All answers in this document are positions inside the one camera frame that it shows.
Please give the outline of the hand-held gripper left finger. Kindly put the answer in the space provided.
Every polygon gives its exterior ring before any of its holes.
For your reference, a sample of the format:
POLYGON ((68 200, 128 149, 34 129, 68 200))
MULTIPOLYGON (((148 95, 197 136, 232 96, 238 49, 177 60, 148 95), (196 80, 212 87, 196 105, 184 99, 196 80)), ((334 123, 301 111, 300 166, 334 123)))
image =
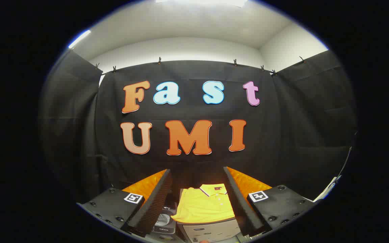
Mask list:
POLYGON ((111 187, 80 208, 124 234, 145 237, 158 220, 172 185, 170 169, 162 170, 126 190, 111 187))

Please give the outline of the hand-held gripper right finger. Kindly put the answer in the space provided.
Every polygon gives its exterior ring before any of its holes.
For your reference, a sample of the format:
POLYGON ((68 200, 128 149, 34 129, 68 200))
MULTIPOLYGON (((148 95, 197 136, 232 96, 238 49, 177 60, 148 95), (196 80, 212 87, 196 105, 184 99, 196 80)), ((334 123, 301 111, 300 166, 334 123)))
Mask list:
POLYGON ((225 166, 224 185, 242 235, 271 234, 309 212, 316 202, 279 185, 262 190, 259 181, 225 166))

